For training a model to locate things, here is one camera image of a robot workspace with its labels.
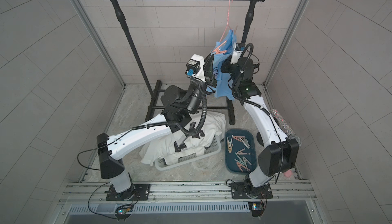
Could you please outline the pink clothespin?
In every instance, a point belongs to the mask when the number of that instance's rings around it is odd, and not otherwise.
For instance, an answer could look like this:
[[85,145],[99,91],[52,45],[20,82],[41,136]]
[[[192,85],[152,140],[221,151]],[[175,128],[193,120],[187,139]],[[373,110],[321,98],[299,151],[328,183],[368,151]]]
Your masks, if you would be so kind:
[[219,54],[225,54],[227,51],[226,50],[221,50],[221,47],[224,47],[226,45],[227,41],[222,42],[219,46],[217,46],[212,53],[214,55],[219,55]]

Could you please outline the light blue t-shirt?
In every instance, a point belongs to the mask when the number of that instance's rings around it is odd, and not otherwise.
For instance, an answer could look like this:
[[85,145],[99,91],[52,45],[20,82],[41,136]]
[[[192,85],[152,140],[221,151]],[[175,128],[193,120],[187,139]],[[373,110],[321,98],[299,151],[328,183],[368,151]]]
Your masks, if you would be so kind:
[[215,90],[215,97],[226,96],[229,100],[235,100],[232,95],[232,91],[229,88],[229,81],[231,78],[229,74],[230,60],[233,54],[233,44],[237,42],[237,36],[233,30],[229,30],[226,37],[221,42],[216,42],[216,45],[212,51],[214,55],[213,60],[213,74],[217,80]]

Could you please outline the pink wire hanger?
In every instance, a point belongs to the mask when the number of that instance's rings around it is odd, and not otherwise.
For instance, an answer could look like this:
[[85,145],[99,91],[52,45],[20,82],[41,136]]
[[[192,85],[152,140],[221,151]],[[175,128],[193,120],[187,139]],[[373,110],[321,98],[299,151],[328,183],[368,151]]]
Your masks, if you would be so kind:
[[231,29],[231,27],[229,25],[229,21],[230,21],[230,8],[231,8],[231,4],[232,4],[233,1],[234,0],[229,0],[228,8],[227,8],[227,22],[226,22],[226,26],[225,26],[224,32],[223,32],[219,42],[222,42],[223,38],[226,36],[226,32]]

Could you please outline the white t-shirt black print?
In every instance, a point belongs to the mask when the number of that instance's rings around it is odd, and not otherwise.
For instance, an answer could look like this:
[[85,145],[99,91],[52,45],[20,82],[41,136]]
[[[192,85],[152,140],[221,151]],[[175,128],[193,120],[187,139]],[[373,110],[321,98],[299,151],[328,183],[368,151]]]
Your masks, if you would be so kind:
[[171,166],[186,156],[203,156],[214,138],[223,139],[225,131],[226,116],[208,111],[203,128],[197,135],[186,136],[182,131],[177,131],[144,145],[139,153],[141,163],[152,165],[155,160],[163,159],[166,165]]

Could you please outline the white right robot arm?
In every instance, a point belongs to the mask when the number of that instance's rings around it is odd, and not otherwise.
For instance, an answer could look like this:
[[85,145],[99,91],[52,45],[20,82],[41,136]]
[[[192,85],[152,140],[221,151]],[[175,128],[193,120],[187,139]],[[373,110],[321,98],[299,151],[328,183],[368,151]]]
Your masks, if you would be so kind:
[[241,185],[241,191],[249,198],[266,198],[268,182],[281,173],[289,174],[294,168],[300,147],[300,138],[280,116],[277,110],[268,110],[261,91],[253,82],[253,74],[259,66],[253,63],[252,43],[237,43],[228,61],[222,64],[222,72],[229,73],[229,90],[233,97],[250,114],[258,129],[258,141],[263,146],[258,166]]

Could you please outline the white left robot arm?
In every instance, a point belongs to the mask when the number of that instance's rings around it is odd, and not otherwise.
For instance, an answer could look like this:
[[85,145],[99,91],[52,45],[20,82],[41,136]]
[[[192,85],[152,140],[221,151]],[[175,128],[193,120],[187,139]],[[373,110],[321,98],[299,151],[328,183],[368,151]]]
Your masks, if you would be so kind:
[[97,147],[102,179],[110,181],[108,201],[132,199],[135,187],[126,172],[123,157],[134,149],[162,136],[181,131],[186,136],[198,135],[207,119],[207,96],[209,86],[215,87],[213,75],[214,55],[206,58],[193,55],[186,64],[186,76],[190,79],[187,90],[169,86],[161,102],[163,111],[146,123],[130,130],[108,136],[97,136]]

